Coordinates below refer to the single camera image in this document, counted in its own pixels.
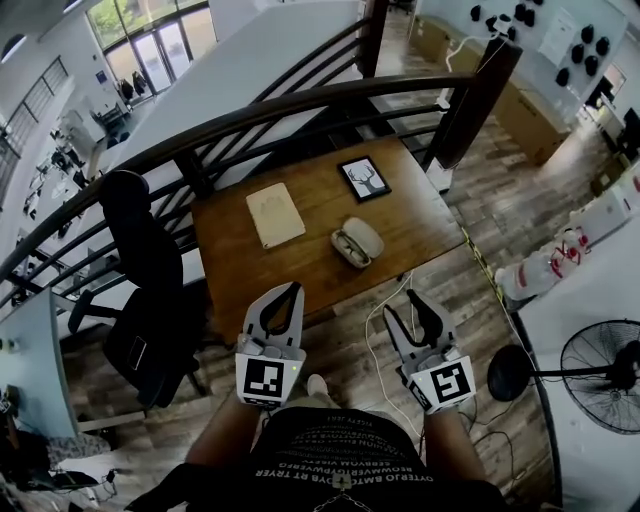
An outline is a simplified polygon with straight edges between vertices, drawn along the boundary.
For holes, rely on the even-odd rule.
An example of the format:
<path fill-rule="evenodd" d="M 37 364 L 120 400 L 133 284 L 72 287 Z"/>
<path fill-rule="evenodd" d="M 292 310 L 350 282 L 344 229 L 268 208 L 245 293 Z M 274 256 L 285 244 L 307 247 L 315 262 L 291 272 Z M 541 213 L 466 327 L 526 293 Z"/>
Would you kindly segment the glass entrance doors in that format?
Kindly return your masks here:
<path fill-rule="evenodd" d="M 207 0 L 100 0 L 87 18 L 119 86 L 158 95 L 217 44 Z"/>

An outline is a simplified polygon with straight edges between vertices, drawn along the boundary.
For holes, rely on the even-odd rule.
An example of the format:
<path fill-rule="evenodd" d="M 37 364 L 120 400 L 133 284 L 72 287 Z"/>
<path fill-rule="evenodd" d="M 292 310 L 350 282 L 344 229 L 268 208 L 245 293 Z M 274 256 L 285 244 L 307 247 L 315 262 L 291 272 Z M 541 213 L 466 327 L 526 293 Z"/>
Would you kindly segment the slim dark wooden post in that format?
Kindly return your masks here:
<path fill-rule="evenodd" d="M 390 0 L 365 0 L 359 54 L 359 71 L 364 78 L 372 78 L 376 68 L 382 43 Z"/>

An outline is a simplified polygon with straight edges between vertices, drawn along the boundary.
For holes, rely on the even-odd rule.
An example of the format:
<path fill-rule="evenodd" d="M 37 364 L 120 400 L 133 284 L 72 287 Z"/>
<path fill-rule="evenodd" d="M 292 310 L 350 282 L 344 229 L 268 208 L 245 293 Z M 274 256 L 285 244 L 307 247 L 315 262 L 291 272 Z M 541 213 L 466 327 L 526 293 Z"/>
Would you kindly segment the yellow black floor tape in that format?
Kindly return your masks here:
<path fill-rule="evenodd" d="M 486 259 L 484 258 L 483 254 L 481 253 L 480 249 L 477 247 L 477 245 L 471 239 L 471 237 L 470 237 L 469 233 L 467 232 L 467 230 L 464 227 L 461 227 L 461 230 L 462 230 L 462 233 L 464 235 L 465 242 L 466 242 L 467 246 L 470 248 L 470 250 L 473 253 L 475 261 L 480 265 L 481 270 L 483 271 L 485 277 L 488 279 L 491 287 L 493 288 L 498 301 L 501 303 L 502 306 L 504 306 L 505 305 L 504 293 L 503 293 L 503 291 L 501 290 L 500 286 L 498 285 L 498 283 L 495 280 L 494 272 L 492 271 L 490 265 L 487 263 Z"/>

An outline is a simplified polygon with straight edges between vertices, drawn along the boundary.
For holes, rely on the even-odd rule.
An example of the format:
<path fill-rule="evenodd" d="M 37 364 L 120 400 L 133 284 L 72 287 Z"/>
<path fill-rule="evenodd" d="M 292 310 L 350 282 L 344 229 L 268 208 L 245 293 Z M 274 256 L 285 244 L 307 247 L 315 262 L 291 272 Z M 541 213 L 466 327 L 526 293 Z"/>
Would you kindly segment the pack of water bottles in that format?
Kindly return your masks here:
<path fill-rule="evenodd" d="M 514 301 L 544 294 L 584 262 L 588 243 L 581 228 L 566 229 L 521 261 L 499 268 L 495 282 Z"/>

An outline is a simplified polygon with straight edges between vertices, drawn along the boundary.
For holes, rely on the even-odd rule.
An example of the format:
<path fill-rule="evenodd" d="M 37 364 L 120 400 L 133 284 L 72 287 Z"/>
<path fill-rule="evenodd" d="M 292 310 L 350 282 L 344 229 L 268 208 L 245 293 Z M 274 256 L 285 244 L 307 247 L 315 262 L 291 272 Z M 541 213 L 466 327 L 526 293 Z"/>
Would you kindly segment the black office chair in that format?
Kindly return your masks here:
<path fill-rule="evenodd" d="M 195 379 L 199 368 L 195 354 L 204 338 L 205 311 L 183 282 L 176 241 L 151 213 L 148 183 L 137 173 L 112 171 L 102 181 L 99 203 L 120 271 L 136 288 L 120 310 L 96 307 L 93 292 L 83 292 L 71 311 L 69 331 L 76 333 L 87 316 L 112 319 L 103 352 L 137 390 L 137 399 L 146 408 L 167 407 L 183 379 L 202 393 Z M 136 336 L 147 348 L 138 370 L 133 371 L 126 359 Z"/>

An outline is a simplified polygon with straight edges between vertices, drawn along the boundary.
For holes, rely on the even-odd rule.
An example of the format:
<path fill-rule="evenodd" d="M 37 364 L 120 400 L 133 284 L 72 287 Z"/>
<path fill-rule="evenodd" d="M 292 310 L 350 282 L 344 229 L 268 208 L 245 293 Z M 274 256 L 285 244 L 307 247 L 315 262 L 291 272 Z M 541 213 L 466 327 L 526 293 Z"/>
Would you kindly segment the metal-frame eyeglasses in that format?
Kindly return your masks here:
<path fill-rule="evenodd" d="M 354 267 L 365 268 L 371 263 L 366 251 L 344 231 L 336 231 L 332 235 L 334 248 Z"/>

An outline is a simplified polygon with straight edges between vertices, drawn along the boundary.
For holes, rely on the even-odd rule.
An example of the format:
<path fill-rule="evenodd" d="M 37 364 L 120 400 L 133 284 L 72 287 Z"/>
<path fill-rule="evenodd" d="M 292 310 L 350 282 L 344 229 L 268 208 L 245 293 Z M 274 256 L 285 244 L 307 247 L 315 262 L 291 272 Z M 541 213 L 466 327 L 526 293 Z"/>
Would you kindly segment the person's right forearm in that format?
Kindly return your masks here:
<path fill-rule="evenodd" d="M 426 465 L 438 477 L 484 481 L 484 465 L 456 409 L 424 416 Z"/>

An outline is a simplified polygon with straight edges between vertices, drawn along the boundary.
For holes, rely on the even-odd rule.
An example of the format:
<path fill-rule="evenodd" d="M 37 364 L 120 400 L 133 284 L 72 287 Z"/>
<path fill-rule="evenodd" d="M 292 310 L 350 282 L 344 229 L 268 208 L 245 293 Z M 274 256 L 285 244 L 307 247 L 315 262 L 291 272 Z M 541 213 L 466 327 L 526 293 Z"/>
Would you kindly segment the wooden table with metal legs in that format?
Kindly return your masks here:
<path fill-rule="evenodd" d="M 369 158 L 390 193 L 359 203 L 340 164 Z M 262 246 L 246 198 L 283 183 L 305 225 L 303 235 Z M 193 224 L 213 303 L 213 327 L 228 344 L 248 307 L 270 289 L 302 284 L 305 314 L 322 311 L 431 261 L 464 241 L 452 213 L 405 145 L 369 141 L 246 179 L 192 205 Z M 339 255 L 331 234 L 351 217 L 369 224 L 384 250 L 364 270 Z"/>

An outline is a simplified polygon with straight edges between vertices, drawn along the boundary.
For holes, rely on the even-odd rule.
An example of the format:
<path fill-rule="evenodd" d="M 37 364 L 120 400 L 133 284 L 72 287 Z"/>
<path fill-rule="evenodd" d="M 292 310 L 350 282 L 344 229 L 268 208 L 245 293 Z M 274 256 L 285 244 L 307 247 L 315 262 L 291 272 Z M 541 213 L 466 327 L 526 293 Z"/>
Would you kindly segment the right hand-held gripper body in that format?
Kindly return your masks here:
<path fill-rule="evenodd" d="M 476 394 L 471 359 L 455 343 L 412 353 L 396 372 L 427 415 L 455 407 Z"/>

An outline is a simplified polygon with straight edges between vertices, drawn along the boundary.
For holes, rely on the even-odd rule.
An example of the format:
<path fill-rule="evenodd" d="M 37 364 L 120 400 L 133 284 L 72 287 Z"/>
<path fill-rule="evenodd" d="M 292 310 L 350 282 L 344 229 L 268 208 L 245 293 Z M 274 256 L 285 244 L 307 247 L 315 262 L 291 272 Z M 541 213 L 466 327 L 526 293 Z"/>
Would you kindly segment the white desk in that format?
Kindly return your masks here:
<path fill-rule="evenodd" d="M 74 438 L 75 412 L 58 338 L 56 303 L 46 289 L 0 321 L 0 390 L 17 390 L 20 426 L 47 438 Z"/>

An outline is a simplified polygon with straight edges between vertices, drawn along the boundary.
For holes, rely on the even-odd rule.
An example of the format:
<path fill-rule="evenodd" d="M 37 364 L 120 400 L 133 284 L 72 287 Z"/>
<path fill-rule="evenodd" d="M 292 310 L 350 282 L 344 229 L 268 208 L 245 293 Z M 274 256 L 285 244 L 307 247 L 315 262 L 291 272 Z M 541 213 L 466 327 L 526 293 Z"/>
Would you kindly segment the large cardboard box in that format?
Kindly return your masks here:
<path fill-rule="evenodd" d="M 572 131 L 549 102 L 517 76 L 509 79 L 492 113 L 536 166 L 545 164 Z"/>

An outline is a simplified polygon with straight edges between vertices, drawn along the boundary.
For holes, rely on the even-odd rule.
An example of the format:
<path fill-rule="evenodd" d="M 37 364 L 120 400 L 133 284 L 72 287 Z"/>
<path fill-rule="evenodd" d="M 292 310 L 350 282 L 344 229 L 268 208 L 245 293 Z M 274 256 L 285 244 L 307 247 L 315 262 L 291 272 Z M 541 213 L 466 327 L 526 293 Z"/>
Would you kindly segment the person's black printed shirt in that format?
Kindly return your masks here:
<path fill-rule="evenodd" d="M 130 512 L 507 512 L 485 481 L 433 475 L 394 422 L 358 410 L 288 409 L 229 469 L 184 463 Z"/>

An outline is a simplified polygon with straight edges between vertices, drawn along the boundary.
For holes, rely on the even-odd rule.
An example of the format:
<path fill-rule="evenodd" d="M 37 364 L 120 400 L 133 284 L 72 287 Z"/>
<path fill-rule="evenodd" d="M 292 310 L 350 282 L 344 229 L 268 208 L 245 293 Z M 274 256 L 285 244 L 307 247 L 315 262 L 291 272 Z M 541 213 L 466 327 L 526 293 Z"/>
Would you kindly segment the white case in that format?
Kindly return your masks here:
<path fill-rule="evenodd" d="M 374 259 L 378 258 L 384 251 L 385 245 L 379 234 L 366 222 L 357 217 L 351 217 L 347 219 L 342 227 L 336 231 L 342 230 L 366 251 L 371 259 L 371 263 Z"/>

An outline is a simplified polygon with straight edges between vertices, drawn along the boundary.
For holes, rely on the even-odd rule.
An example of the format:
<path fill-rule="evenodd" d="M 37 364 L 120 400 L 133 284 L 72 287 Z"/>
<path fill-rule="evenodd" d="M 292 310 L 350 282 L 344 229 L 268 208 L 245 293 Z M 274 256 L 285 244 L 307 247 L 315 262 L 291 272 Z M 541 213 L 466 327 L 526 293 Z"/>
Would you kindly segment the beige hardcover book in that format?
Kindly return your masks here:
<path fill-rule="evenodd" d="M 264 249 L 305 234 L 303 220 L 284 183 L 248 195 L 246 203 Z"/>

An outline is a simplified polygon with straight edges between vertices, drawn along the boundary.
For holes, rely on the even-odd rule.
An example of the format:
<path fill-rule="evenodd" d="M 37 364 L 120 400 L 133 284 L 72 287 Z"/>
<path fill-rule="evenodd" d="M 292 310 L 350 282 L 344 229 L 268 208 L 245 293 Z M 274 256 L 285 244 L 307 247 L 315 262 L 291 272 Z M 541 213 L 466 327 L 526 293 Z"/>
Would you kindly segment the black standing fan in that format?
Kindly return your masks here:
<path fill-rule="evenodd" d="M 578 408 L 597 425 L 640 435 L 640 322 L 609 320 L 576 332 L 564 345 L 560 368 L 539 370 L 527 351 L 509 345 L 487 372 L 491 396 L 511 402 L 531 381 L 561 381 Z"/>

